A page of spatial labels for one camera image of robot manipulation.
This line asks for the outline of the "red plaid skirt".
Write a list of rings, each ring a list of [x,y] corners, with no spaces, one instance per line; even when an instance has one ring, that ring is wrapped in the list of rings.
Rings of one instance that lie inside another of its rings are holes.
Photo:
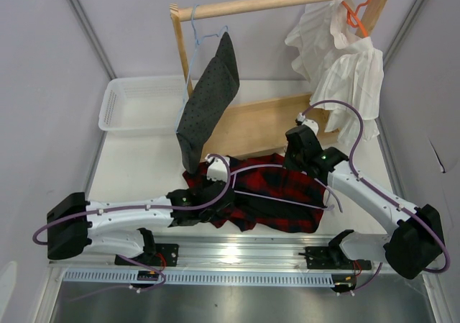
[[[284,157],[276,153],[246,160],[231,158],[230,169],[233,171],[264,163],[282,165],[283,162]],[[325,188],[307,175],[284,168],[258,168],[239,173],[234,189],[325,207],[323,204]],[[322,210],[238,193],[233,209],[228,209],[227,212],[223,219],[210,223],[220,228],[226,222],[231,222],[242,232],[261,224],[287,233],[314,233],[323,216]]]

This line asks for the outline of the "purple hanger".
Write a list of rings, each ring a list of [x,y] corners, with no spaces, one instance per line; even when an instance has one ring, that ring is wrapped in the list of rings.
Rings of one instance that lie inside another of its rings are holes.
[[[282,165],[264,163],[264,164],[260,164],[260,165],[250,165],[250,166],[246,166],[246,167],[243,167],[243,168],[240,168],[240,169],[237,169],[237,170],[233,170],[233,171],[229,172],[229,180],[228,180],[228,182],[231,181],[231,187],[234,188],[235,183],[236,183],[236,178],[237,178],[237,175],[239,173],[243,173],[243,172],[258,169],[258,168],[282,168]],[[319,183],[323,188],[325,188],[325,190],[327,192],[329,192],[328,197],[332,196],[332,197],[335,198],[338,210],[339,210],[339,212],[341,214],[343,214],[344,213],[343,206],[341,204],[341,201],[340,201],[339,197],[336,195],[336,193],[333,191],[333,189],[330,186],[327,186],[327,185],[323,184],[322,182],[320,182],[316,178],[314,179],[314,181]],[[252,196],[252,197],[257,197],[257,198],[261,198],[261,199],[269,199],[271,201],[279,201],[279,202],[286,203],[286,204],[296,204],[296,205],[299,205],[299,206],[304,206],[304,207],[308,207],[308,208],[311,208],[311,209],[317,209],[317,210],[322,210],[322,211],[333,211],[335,209],[334,204],[322,208],[322,207],[314,206],[314,205],[311,205],[311,204],[305,204],[305,203],[301,203],[301,202],[297,202],[297,201],[290,201],[290,200],[286,200],[286,199],[280,199],[280,198],[273,197],[273,196],[264,196],[264,195],[260,195],[260,194],[252,194],[252,193],[249,193],[249,192],[246,192],[246,191],[236,191],[236,192],[238,194],[243,194],[245,196]]]

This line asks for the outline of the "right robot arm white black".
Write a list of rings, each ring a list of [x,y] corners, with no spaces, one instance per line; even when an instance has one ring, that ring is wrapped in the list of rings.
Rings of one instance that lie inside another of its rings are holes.
[[[418,207],[374,185],[353,168],[351,159],[335,147],[322,148],[314,131],[300,125],[286,132],[285,168],[303,172],[347,196],[385,230],[383,235],[355,231],[337,236],[328,250],[329,262],[344,268],[353,260],[387,263],[406,279],[429,271],[446,249],[439,212]]]

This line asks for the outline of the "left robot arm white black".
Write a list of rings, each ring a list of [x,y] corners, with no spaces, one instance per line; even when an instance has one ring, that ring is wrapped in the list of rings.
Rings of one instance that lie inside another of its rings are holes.
[[[117,204],[89,201],[83,192],[72,193],[47,213],[47,257],[67,260],[97,253],[149,265],[156,256],[154,228],[209,222],[231,207],[234,199],[234,190],[224,181]]]

